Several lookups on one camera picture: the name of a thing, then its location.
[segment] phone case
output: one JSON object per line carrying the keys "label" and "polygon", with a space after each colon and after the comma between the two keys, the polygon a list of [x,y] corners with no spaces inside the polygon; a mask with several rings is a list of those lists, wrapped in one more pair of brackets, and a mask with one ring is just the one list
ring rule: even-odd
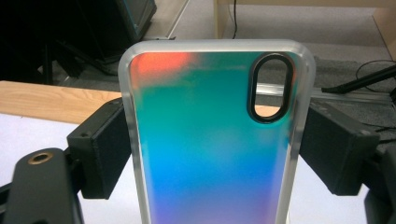
{"label": "phone case", "polygon": [[[288,67],[281,109],[254,111],[257,70]],[[315,62],[287,40],[148,41],[119,67],[143,223],[282,223]]]}

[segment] black holder arm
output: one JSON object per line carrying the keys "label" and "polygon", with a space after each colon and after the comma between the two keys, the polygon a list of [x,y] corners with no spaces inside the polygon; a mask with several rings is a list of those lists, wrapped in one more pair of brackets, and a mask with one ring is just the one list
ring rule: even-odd
{"label": "black holder arm", "polygon": [[368,224],[396,223],[396,148],[376,150],[379,135],[330,105],[312,103],[300,155],[335,195],[354,196],[361,184]]}
{"label": "black holder arm", "polygon": [[122,100],[104,104],[67,137],[69,148],[26,155],[0,188],[0,223],[84,223],[77,193],[108,199],[131,156]]}

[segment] gradient color surface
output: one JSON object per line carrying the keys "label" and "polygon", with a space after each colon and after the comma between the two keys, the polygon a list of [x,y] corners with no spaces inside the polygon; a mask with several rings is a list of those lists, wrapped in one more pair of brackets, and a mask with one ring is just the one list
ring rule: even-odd
{"label": "gradient color surface", "polygon": [[260,55],[149,52],[133,58],[153,224],[275,223],[291,120],[288,112],[262,124],[248,114],[250,66]]}

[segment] black equipment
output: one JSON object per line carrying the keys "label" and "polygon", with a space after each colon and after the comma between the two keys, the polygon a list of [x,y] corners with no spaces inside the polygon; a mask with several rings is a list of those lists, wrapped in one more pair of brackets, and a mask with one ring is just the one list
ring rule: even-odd
{"label": "black equipment", "polygon": [[[17,163],[12,183],[0,188],[0,223],[83,223],[80,190],[84,198],[110,197],[131,156],[121,99],[104,104],[67,141],[65,151],[46,148]],[[314,102],[300,155],[333,194],[356,195],[365,184],[369,224],[396,223],[396,148],[380,152],[378,142],[368,127]]]}
{"label": "black equipment", "polygon": [[2,1],[0,79],[52,84],[52,60],[78,77],[76,58],[115,76],[106,65],[142,39],[156,9],[154,0]]}

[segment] white table surface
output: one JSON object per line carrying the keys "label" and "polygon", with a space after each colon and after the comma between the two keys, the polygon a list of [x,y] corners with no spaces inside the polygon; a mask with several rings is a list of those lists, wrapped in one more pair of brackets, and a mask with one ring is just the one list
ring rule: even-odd
{"label": "white table surface", "polygon": [[[66,136],[77,125],[0,114],[0,127],[0,186],[3,186],[12,180],[15,163],[26,154],[46,147],[67,148]],[[367,188],[363,187],[357,197],[331,195],[300,159],[290,202],[290,223],[366,223],[363,205],[366,193]],[[141,223],[131,160],[108,201],[84,200],[78,196],[87,224]]]}

